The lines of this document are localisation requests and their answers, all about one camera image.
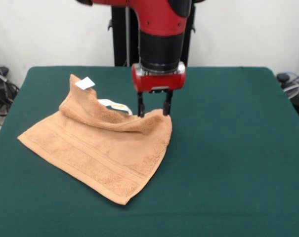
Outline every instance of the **table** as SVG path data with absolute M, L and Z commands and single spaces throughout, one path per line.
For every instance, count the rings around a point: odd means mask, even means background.
M 299 117 L 269 69 L 189 68 L 166 156 L 126 206 L 16 139 L 58 110 L 71 73 L 136 113 L 128 68 L 31 68 L 0 133 L 0 237 L 299 237 Z M 147 111 L 163 100 L 146 94 Z

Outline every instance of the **brown towel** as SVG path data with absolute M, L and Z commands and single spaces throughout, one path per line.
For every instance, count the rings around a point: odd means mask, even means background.
M 18 139 L 40 157 L 125 205 L 160 165 L 171 137 L 171 118 L 154 110 L 145 118 L 101 105 L 93 89 L 70 76 L 70 92 L 59 111 Z

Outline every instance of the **white tag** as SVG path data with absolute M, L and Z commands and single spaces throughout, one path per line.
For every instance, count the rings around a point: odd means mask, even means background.
M 104 106 L 111 106 L 113 109 L 126 111 L 128 112 L 128 115 L 133 115 L 132 111 L 127 107 L 126 105 L 115 103 L 112 100 L 102 99 L 98 100 L 100 104 Z
M 93 87 L 95 84 L 94 84 L 93 81 L 91 81 L 90 78 L 86 77 L 85 79 L 76 82 L 75 85 L 77 87 L 81 88 L 82 90 L 85 90 L 85 89 L 88 89 L 90 87 Z

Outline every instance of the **white wall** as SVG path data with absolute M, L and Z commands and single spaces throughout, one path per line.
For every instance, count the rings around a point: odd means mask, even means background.
M 42 65 L 114 64 L 106 6 L 0 0 L 0 65 L 21 85 Z M 299 73 L 299 0 L 207 0 L 197 5 L 191 66 L 267 66 Z

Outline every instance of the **towel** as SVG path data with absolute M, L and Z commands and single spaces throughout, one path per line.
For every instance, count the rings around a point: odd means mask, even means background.
M 18 139 L 40 157 L 125 205 L 154 175 L 170 141 L 172 123 L 162 110 L 144 118 L 110 110 L 92 88 L 70 76 L 70 91 L 59 110 Z

